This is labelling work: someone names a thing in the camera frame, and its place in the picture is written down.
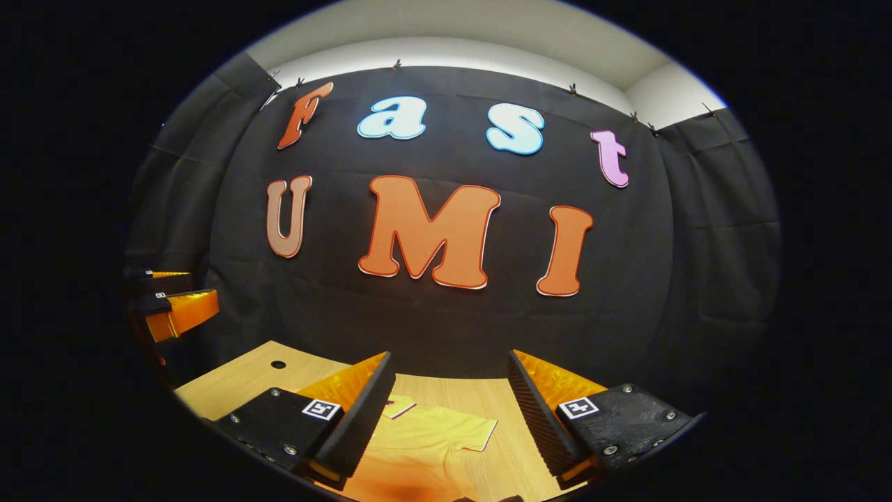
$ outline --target table surface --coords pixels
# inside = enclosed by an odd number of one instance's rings
[[[273,361],[285,363],[285,368],[274,368]],[[347,366],[269,341],[188,382],[176,393],[195,414],[217,420],[270,387],[297,391]],[[446,379],[397,373],[392,393],[410,396],[420,405],[445,406],[498,420],[483,452],[460,450],[457,454],[475,486],[480,498],[477,502],[514,495],[526,501],[547,500],[570,491],[561,490],[549,474],[508,379]]]

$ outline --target black fabric backdrop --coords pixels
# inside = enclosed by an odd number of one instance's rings
[[[683,406],[744,364],[764,331],[778,283],[777,209],[756,150],[727,110],[655,138],[560,88],[433,67],[305,82],[259,110],[275,85],[244,55],[228,66],[244,86],[220,88],[223,70],[203,83],[167,120],[134,185],[128,261],[190,270],[219,293],[220,313],[180,340],[191,365],[179,369],[183,378],[269,339],[349,364],[390,350],[399,372],[466,378],[504,377],[507,352],[518,348],[605,385],[676,389]],[[278,151],[293,102],[327,81],[334,90],[301,139]],[[359,136],[370,106],[391,96],[425,99],[425,132],[405,141]],[[497,103],[542,114],[538,153],[487,143]],[[625,146],[627,188],[603,178],[593,130],[612,130]],[[486,288],[440,286],[430,269],[418,280],[403,266],[393,278],[358,269],[376,207],[368,183],[383,174],[414,179],[431,215],[460,185],[499,192]],[[313,177],[304,240],[285,259],[267,242],[266,187],[300,175]],[[553,205],[595,221],[573,297],[535,290],[548,267]],[[401,262],[398,248],[394,257]]]

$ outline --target yellow t-shirt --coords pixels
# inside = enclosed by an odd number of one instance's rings
[[[452,502],[475,499],[474,486],[454,452],[483,451],[496,420],[442,406],[414,405],[391,395],[345,497],[362,502]]]

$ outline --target white ceiling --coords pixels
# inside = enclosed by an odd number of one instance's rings
[[[344,0],[285,25],[247,52],[264,69],[381,38],[466,38],[522,49],[626,90],[672,60],[557,0]]]

